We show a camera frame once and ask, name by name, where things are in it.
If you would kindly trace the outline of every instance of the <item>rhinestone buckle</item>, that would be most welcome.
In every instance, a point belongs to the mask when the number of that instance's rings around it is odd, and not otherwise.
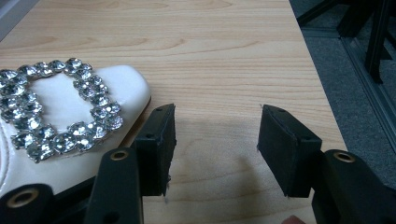
[[[31,80],[62,72],[74,79],[73,86],[79,96],[92,104],[90,113],[94,121],[73,123],[67,127],[67,132],[57,133],[50,124],[43,122],[43,106],[28,86]],[[65,63],[55,60],[23,65],[17,70],[0,70],[0,110],[1,118],[17,129],[17,134],[11,136],[14,147],[24,148],[36,163],[56,154],[88,151],[123,123],[121,107],[110,100],[103,80],[88,63],[76,58]]]

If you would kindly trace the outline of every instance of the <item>floor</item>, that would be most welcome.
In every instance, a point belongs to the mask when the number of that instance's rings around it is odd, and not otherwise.
[[[290,0],[296,17],[319,2]],[[304,39],[348,151],[366,161],[386,186],[396,189],[396,148],[351,60],[348,43],[336,32],[347,8],[347,5],[338,5],[302,27]],[[391,18],[389,31],[396,36],[396,18]],[[360,49],[366,49],[370,32],[371,20],[351,41]],[[394,60],[381,61],[380,74],[384,83],[378,87],[389,96],[391,104],[395,104],[396,49],[388,41],[385,47]]]

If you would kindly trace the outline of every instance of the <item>white shoe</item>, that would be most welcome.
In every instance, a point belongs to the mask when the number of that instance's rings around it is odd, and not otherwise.
[[[102,155],[120,145],[149,103],[149,85],[128,65],[97,69],[96,74],[108,86],[111,100],[120,104],[123,126],[114,131],[103,144],[86,153],[70,152],[35,163],[28,158],[24,149],[15,149],[10,137],[16,130],[1,119],[0,197],[17,187],[34,183],[50,185],[54,194],[69,189],[96,175]],[[33,81],[30,89],[37,94],[43,105],[43,120],[50,123],[57,133],[65,132],[66,127],[74,122],[93,121],[90,114],[92,106],[78,96],[72,78],[64,74],[41,78]]]

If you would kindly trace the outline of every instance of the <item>rhinestone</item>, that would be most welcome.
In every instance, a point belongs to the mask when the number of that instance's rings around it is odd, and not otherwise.
[[[47,63],[36,63],[35,68],[37,69],[37,73],[40,77],[50,77],[54,75],[52,69]]]
[[[7,79],[0,79],[0,89],[4,88],[6,85],[8,85],[8,80]]]
[[[83,69],[83,70],[92,70],[92,66],[90,65],[90,64],[88,64],[88,63],[82,63],[80,66],[79,66],[79,69]]]
[[[0,70],[0,78],[11,79],[17,75],[18,75],[18,72],[14,71],[14,70],[9,70],[9,69]]]
[[[33,113],[33,114],[37,114],[37,113],[41,112],[42,108],[43,108],[43,106],[37,101],[29,103],[23,107],[23,109],[26,112]]]
[[[41,139],[50,139],[55,135],[55,130],[50,125],[46,125],[39,128],[36,134]]]
[[[17,109],[9,109],[6,111],[3,111],[1,113],[1,117],[3,120],[9,122],[11,120],[15,119],[21,119],[24,116],[23,110],[17,108]]]
[[[14,126],[18,130],[31,131],[39,128],[40,124],[41,124],[40,117],[21,118],[14,120]]]
[[[111,114],[117,114],[121,111],[121,106],[117,102],[111,103],[108,106],[111,107],[111,111],[110,111]]]
[[[91,136],[77,136],[76,148],[80,151],[86,151],[92,148],[95,142]]]
[[[77,90],[86,88],[88,85],[89,85],[89,83],[86,82],[86,81],[83,81],[83,80],[73,81],[73,86],[74,86],[74,88],[76,88]]]
[[[92,76],[92,73],[89,70],[81,70],[81,69],[79,69],[75,73],[75,78],[79,78],[79,79],[83,79],[83,80],[88,79],[91,76]]]
[[[96,94],[107,94],[108,88],[106,85],[100,84],[98,86],[95,86],[95,91],[96,91]]]
[[[66,64],[59,60],[54,60],[49,63],[49,67],[55,72],[62,72],[66,68]]]
[[[25,88],[22,85],[7,85],[3,89],[1,89],[1,94],[8,95],[21,95],[24,92]]]
[[[11,136],[12,144],[16,149],[26,148],[37,142],[37,138],[29,132],[20,132],[17,135]]]
[[[9,109],[18,106],[18,101],[14,97],[5,97],[0,100],[0,104],[2,109]]]
[[[54,149],[62,154],[73,150],[77,141],[71,133],[60,133],[53,138],[52,142]]]
[[[72,77],[77,71],[78,71],[77,68],[73,67],[72,65],[68,65],[68,64],[64,68],[64,73],[70,77]]]
[[[71,58],[66,61],[67,65],[71,65],[74,68],[79,68],[82,65],[82,61],[77,58]]]
[[[79,95],[84,99],[91,98],[95,95],[95,90],[92,87],[87,87],[85,89],[79,90]]]
[[[87,135],[91,131],[87,128],[87,124],[83,121],[70,125],[67,130],[73,135]]]
[[[102,84],[102,79],[96,75],[93,75],[88,81],[96,86]]]
[[[109,103],[109,99],[105,94],[97,94],[92,97],[91,104],[93,105],[107,105]]]
[[[101,139],[107,134],[106,126],[95,121],[88,124],[88,128],[92,130],[93,139]]]
[[[28,104],[37,100],[37,95],[32,91],[26,91],[20,96],[21,104]]]
[[[26,152],[28,157],[35,162],[43,161],[55,154],[55,152],[50,148],[49,141],[42,144],[32,144],[26,148]]]
[[[110,130],[116,130],[122,126],[123,119],[120,116],[116,116],[115,118],[110,118],[106,121],[106,125]]]
[[[105,107],[96,106],[91,110],[91,115],[95,120],[105,119],[108,115],[108,111]]]
[[[10,80],[14,84],[26,85],[28,83],[27,76],[23,73],[19,73],[16,77]]]
[[[32,65],[23,65],[17,70],[19,73],[25,74],[28,77],[34,77],[37,75],[37,68]]]

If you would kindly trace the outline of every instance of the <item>wood grain surface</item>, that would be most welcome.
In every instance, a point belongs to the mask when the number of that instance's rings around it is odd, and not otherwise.
[[[288,0],[41,0],[0,42],[4,68],[70,57],[147,79],[152,101],[125,146],[153,108],[177,106],[170,189],[144,198],[145,223],[315,223],[256,149],[264,104],[323,150],[346,149]]]

